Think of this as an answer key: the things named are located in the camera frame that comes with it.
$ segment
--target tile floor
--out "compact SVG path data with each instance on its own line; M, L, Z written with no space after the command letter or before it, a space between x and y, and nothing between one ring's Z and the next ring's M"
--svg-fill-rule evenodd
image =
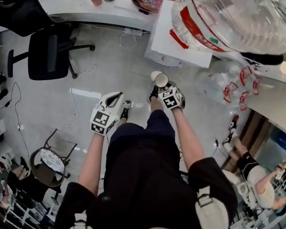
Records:
M9 99L11 88L17 82L21 89L21 101L17 104L20 122L24 125L24 138L28 146L29 154L43 146L50 133L58 128L57 135L51 140L56 146L56 151L64 156L73 143L78 143L78 148L71 155L71 162L67 166L72 174L70 180L76 181L80 166L85 158L93 133L89 128L89 120L92 109L98 102L95 99L74 95L77 104L78 121L76 121L75 107L70 93L70 88L86 90L106 94L113 91L122 91L125 98L133 101L133 109L129 121L146 126L150 114L147 96L151 89L150 74L154 70L160 70L168 74L170 80L175 81L186 96L186 108L184 114L192 125L194 131L204 148L205 156L211 156L215 151L215 139L221 143L227 134L227 125L234 111L240 114L239 132L242 130L249 111L241 112L238 109L228 109L225 106L213 102L199 93L194 88L194 81L198 68L166 67L144 58L145 48L149 34L137 37L137 46L132 49L124 49L120 44L120 36L123 32L109 29L95 28L89 25L81 25L74 31L77 42L93 40L95 51L89 49L74 50L70 53L74 68L79 72L85 72L91 65L96 65L96 71L82 75L76 82L70 73L67 77L52 81L33 81L29 79L27 59L14 64L14 77L6 82L9 94L0 102L3 106ZM0 72L7 75L7 58L11 49L14 55L26 52L29 47L30 37L20 37L11 31L0 34ZM131 35L123 38L125 47L134 44ZM19 91L14 89L12 104L8 108L0 110L4 115L7 127L6 139L13 147L16 155L28 159L21 135L17 126L17 117L14 104L19 99ZM175 122L172 114L167 111L173 127ZM105 172L105 155L108 145L104 142L101 174ZM218 150L214 154L218 164L225 161L224 155ZM183 161L180 169L185 170Z

